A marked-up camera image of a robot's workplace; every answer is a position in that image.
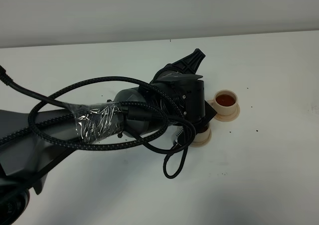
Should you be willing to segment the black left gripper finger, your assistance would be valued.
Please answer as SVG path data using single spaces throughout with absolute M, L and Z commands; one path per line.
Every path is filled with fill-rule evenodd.
M 172 63 L 172 67 L 182 74 L 196 74 L 205 54 L 196 48 L 188 56 Z

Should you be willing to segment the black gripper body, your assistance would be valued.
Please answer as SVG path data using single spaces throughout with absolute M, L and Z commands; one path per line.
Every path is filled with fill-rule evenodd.
M 204 81 L 197 75 L 198 65 L 186 63 L 167 64 L 159 70 L 152 84 L 164 84 L 178 98 L 180 110 L 186 113 L 185 118 L 191 123 L 197 123 L 205 116 Z

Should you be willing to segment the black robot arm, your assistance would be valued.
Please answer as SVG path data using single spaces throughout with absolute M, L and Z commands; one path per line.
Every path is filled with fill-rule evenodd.
M 195 49 L 160 69 L 149 83 L 128 77 L 99 77 L 48 97 L 18 85 L 1 69 L 0 79 L 6 86 L 38 100 L 28 114 L 0 112 L 1 224 L 14 223 L 28 206 L 29 190 L 41 193 L 48 172 L 74 151 L 113 151 L 143 145 L 163 154 L 165 162 L 181 152 L 184 163 L 189 146 L 199 133 L 208 130 L 215 116 L 204 98 L 202 77 L 196 73 L 204 57 Z M 110 81 L 135 87 L 102 104 L 58 100 L 74 89 Z

